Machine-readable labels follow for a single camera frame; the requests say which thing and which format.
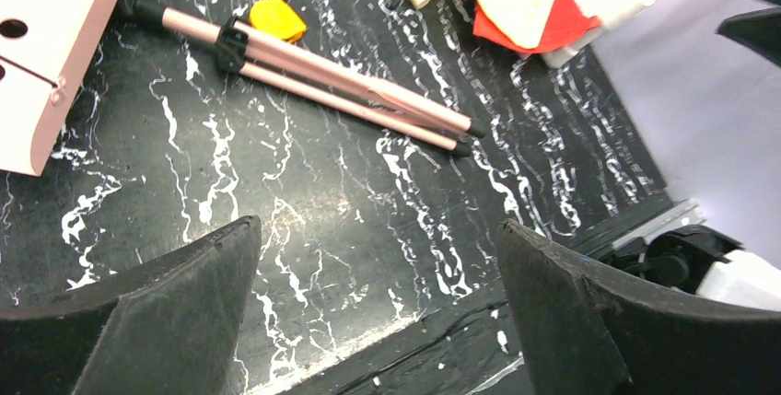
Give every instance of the pink box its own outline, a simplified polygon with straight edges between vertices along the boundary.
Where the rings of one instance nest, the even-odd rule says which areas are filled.
[[[40,176],[116,3],[0,3],[0,170]]]

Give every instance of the marble countertop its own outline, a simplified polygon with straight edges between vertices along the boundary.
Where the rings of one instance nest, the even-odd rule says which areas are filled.
[[[253,0],[161,1],[222,22]],[[292,0],[300,46],[490,123],[471,157],[225,76],[204,46],[114,19],[43,176],[0,177],[0,305],[259,215],[234,367],[247,393],[276,393],[494,282],[502,220],[577,248],[661,194],[590,52],[549,71],[471,39],[459,0],[388,2]]]

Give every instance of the black marble surface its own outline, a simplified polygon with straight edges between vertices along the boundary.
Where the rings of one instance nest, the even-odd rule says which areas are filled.
[[[252,0],[161,1],[222,22]],[[259,215],[232,387],[277,393],[493,283],[503,219],[576,249],[662,194],[590,52],[549,71],[476,46],[458,0],[388,1],[293,0],[300,46],[490,122],[472,157],[226,77],[204,46],[114,19],[43,176],[0,177],[0,305]]]

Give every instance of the white wall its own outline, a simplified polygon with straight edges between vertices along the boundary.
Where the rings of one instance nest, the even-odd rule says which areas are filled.
[[[781,68],[716,35],[756,0],[657,0],[594,46],[675,199],[781,267]]]

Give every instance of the red cloth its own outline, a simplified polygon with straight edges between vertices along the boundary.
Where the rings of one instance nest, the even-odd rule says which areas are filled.
[[[552,52],[558,48],[577,41],[586,31],[601,25],[601,20],[594,17],[585,17],[577,6],[575,0],[554,0],[551,14],[545,23],[540,44],[532,50],[521,48],[508,38],[505,33],[494,25],[480,4],[475,4],[474,29],[475,36],[486,38],[503,47],[516,52],[541,53]]]

